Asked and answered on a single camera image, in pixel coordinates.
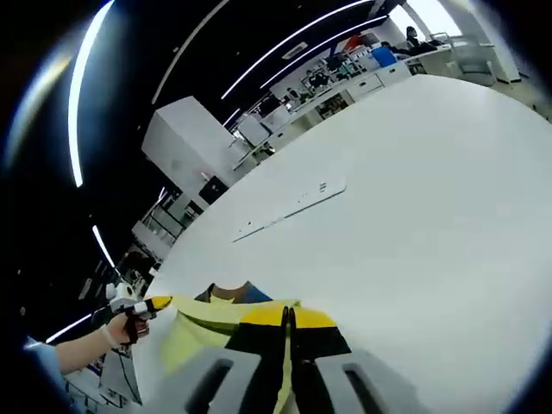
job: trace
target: white wall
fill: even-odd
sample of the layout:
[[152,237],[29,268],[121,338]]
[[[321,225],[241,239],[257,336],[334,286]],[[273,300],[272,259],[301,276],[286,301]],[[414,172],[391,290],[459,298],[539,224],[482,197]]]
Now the white wall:
[[492,43],[493,68],[506,82],[520,79],[516,62],[502,35],[485,18],[484,10],[469,0],[439,0],[464,35],[474,35],[481,43]]
[[141,147],[146,156],[199,207],[209,205],[199,195],[205,181],[201,172],[208,176],[215,171],[196,153],[169,124],[154,113]]
[[235,137],[194,97],[180,99],[157,112],[228,187],[244,175],[232,171],[229,147]]
[[406,41],[406,35],[400,31],[397,25],[391,20],[387,19],[386,22],[379,25],[377,28],[370,28],[365,30],[362,34],[372,32],[380,41],[388,41],[392,45],[398,45],[403,41]]

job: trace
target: office furniture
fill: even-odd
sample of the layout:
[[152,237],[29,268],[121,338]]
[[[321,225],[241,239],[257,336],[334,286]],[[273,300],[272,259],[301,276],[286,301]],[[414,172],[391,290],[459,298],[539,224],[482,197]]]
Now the office furniture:
[[[490,44],[481,46],[487,48],[487,50],[492,47]],[[461,76],[460,70],[455,70],[457,68],[451,64],[450,45],[445,45],[438,47],[437,50],[400,60],[394,65],[378,68],[371,72],[365,72],[355,78],[338,82],[329,89],[316,94],[310,101],[297,107],[285,125],[274,130],[272,134],[264,134],[264,138],[257,141],[256,147],[244,154],[234,164],[234,169],[240,168],[243,163],[251,160],[253,155],[267,143],[276,149],[281,149],[284,145],[323,121],[314,109],[330,97],[338,93],[342,94],[345,101],[351,105],[355,102],[355,98],[363,99],[369,93],[379,90],[381,86],[390,86],[409,78],[412,66],[421,66],[423,72],[427,74],[448,78]]]
[[450,39],[452,59],[460,70],[460,79],[482,86],[492,86],[496,76],[485,48],[473,36]]
[[209,204],[215,203],[226,191],[228,187],[218,178],[211,177],[199,192],[199,196]]
[[[549,343],[550,136],[548,122],[496,91],[409,78],[234,185],[177,240],[148,294],[249,279],[331,315],[430,412],[504,411]],[[347,190],[231,242],[329,178]],[[175,311],[133,346],[144,400],[165,375],[160,344]]]
[[353,98],[354,102],[358,102],[362,98],[367,97],[371,92],[377,91],[382,87],[383,85],[378,76],[368,76],[361,77],[360,79],[351,79],[346,91]]
[[408,79],[412,74],[408,66],[404,62],[399,61],[392,66],[384,67],[379,70],[377,76],[382,86],[387,88],[397,82]]

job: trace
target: white table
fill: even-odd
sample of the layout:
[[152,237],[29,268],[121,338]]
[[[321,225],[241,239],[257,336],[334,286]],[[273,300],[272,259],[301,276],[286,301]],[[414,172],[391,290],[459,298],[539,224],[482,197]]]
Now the white table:
[[[250,237],[306,186],[348,189]],[[353,348],[433,412],[498,412],[552,316],[552,127],[490,89],[416,76],[309,130],[231,187],[177,241],[148,293],[251,280],[327,312]],[[147,399],[170,311],[134,348]]]

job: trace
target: person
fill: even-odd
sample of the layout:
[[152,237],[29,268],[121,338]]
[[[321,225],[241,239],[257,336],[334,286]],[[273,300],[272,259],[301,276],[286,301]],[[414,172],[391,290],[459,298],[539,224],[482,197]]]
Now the person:
[[316,89],[318,86],[325,86],[329,82],[329,77],[322,72],[313,74],[311,70],[308,70],[306,74],[309,84],[313,89]]
[[[33,381],[35,394],[41,396],[44,405],[55,406],[55,412],[85,412],[85,408],[66,393],[62,375],[83,369],[112,348],[128,343],[130,338],[125,329],[127,321],[125,314],[116,315],[100,329],[56,346],[37,342],[28,336],[26,339],[21,338],[21,353],[16,357],[20,370],[16,371],[16,380],[18,376],[21,378],[16,383]],[[135,327],[139,338],[149,333],[146,321],[136,319]],[[35,401],[26,401],[26,405],[34,407]]]
[[[107,354],[110,349],[129,343],[129,334],[125,329],[127,321],[128,317],[121,313],[86,336],[56,345],[54,350],[60,373],[65,375],[85,368],[103,354]],[[147,321],[137,319],[135,326],[139,338],[149,333]]]
[[412,47],[420,47],[420,41],[417,39],[417,31],[412,26],[406,28],[406,40],[412,44]]
[[433,52],[437,48],[425,41],[419,41],[417,39],[417,31],[409,26],[406,28],[406,40],[411,44],[410,54],[411,56],[416,56],[418,54]]
[[290,99],[293,101],[298,101],[301,98],[297,93],[297,91],[295,91],[292,88],[287,88],[287,94],[290,96]]
[[307,80],[312,88],[316,89],[318,87],[318,79],[316,75],[312,74],[312,70],[307,71]]

